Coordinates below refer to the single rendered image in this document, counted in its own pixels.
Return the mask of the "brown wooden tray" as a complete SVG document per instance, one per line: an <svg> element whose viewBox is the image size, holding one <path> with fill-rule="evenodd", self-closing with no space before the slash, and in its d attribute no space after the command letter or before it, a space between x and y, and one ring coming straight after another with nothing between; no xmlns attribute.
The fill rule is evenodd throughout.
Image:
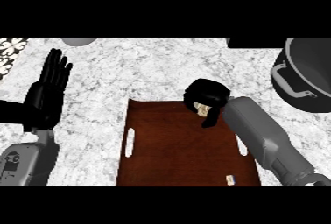
<svg viewBox="0 0 331 224"><path fill-rule="evenodd" d="M179 101L128 101L118 186L261 184L227 125L205 129L202 121Z"/></svg>

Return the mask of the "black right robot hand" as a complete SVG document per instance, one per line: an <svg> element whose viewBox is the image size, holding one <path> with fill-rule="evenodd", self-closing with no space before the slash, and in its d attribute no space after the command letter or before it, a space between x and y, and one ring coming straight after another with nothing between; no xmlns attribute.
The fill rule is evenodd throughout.
<svg viewBox="0 0 331 224"><path fill-rule="evenodd" d="M186 108L196 113L198 109L193 103L199 103L210 107L207 118L201 123L204 128L210 128L217 124L220 109L227 103L230 90L217 81L198 79L184 89L183 104Z"/></svg>

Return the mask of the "cream cupcake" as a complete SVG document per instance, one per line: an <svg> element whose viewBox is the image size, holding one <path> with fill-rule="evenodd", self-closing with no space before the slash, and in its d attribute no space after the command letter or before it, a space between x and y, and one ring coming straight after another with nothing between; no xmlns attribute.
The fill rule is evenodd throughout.
<svg viewBox="0 0 331 224"><path fill-rule="evenodd" d="M201 117L205 117L208 115L208 111L210 111L210 106L195 102L193 103L193 107L196 108L196 114L201 116Z"/></svg>

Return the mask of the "grey round object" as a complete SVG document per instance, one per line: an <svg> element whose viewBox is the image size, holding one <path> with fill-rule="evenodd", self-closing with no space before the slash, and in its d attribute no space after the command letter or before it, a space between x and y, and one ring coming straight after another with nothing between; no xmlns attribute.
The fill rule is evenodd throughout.
<svg viewBox="0 0 331 224"><path fill-rule="evenodd" d="M62 41L68 46L87 46L96 40L96 38L62 38Z"/></svg>

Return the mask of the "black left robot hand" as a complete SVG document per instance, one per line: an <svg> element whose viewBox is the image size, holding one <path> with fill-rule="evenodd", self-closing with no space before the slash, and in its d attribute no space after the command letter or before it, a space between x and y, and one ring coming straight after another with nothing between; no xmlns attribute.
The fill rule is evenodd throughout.
<svg viewBox="0 0 331 224"><path fill-rule="evenodd" d="M32 83L22 103L0 100L0 123L23 125L23 132L51 130L57 125L72 64L59 49L51 49L38 81Z"/></svg>

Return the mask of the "dark grey pot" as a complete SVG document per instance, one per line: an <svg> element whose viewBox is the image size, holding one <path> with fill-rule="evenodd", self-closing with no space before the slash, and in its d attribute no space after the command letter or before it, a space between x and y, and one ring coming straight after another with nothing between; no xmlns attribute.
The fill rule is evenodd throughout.
<svg viewBox="0 0 331 224"><path fill-rule="evenodd" d="M331 38L288 38L270 71L275 92L309 113L331 113Z"/></svg>

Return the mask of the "black and white patterned mat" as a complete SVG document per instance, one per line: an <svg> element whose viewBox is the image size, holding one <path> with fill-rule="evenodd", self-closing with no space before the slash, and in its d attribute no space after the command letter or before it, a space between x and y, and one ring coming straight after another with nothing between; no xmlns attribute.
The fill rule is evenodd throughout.
<svg viewBox="0 0 331 224"><path fill-rule="evenodd" d="M7 75L28 38L0 38L0 80Z"/></svg>

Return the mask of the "black flat object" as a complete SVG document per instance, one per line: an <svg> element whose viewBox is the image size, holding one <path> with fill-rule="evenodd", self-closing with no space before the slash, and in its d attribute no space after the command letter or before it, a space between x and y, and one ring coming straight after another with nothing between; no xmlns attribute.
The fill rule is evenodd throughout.
<svg viewBox="0 0 331 224"><path fill-rule="evenodd" d="M232 49L282 48L286 38L226 38L227 47Z"/></svg>

